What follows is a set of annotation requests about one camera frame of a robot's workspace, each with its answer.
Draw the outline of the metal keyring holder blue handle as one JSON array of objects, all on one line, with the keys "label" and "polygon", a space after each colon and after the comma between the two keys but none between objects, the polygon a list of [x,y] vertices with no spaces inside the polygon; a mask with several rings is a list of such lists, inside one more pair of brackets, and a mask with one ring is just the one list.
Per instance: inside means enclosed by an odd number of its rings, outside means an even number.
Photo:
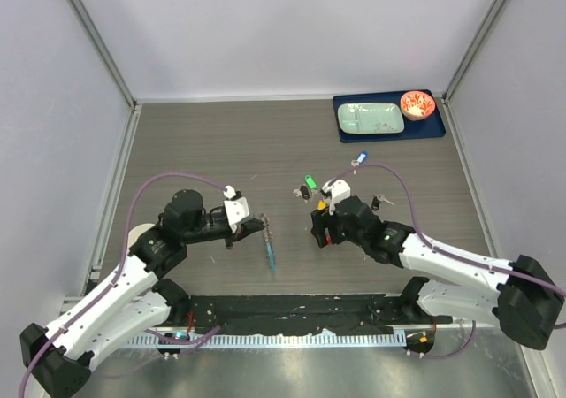
[{"label": "metal keyring holder blue handle", "polygon": [[269,264],[271,272],[275,273],[276,272],[276,259],[275,259],[275,253],[274,253],[273,245],[272,245],[272,232],[271,232],[271,229],[270,229],[269,219],[267,218],[267,216],[264,213],[261,213],[259,215],[259,218],[264,224],[264,229],[262,230],[262,235],[264,237],[264,244],[265,244],[265,247],[266,247],[268,264]]}]

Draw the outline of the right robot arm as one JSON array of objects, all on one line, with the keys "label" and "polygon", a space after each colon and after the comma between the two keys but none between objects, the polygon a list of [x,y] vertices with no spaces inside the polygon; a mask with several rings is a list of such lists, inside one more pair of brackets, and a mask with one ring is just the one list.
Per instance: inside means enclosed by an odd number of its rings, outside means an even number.
[{"label": "right robot arm", "polygon": [[450,247],[411,226],[381,220],[356,196],[315,209],[310,218],[321,248],[347,241],[379,264],[430,275],[405,287],[399,310],[407,321],[466,319],[497,327],[524,347],[547,347],[564,297],[536,259],[509,261]]}]

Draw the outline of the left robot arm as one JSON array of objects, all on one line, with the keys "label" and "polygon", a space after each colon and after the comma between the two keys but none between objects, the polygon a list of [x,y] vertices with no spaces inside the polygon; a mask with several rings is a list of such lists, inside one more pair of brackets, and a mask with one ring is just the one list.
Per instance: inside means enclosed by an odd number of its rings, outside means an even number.
[{"label": "left robot arm", "polygon": [[264,230],[249,203],[232,187],[223,203],[205,210],[195,190],[181,190],[155,224],[126,236],[126,253],[116,268],[77,304],[46,326],[28,325],[19,342],[25,379],[51,397],[72,397],[100,363],[135,334],[154,325],[181,325],[188,295],[167,279],[187,256],[187,246],[223,241],[227,248]]}]

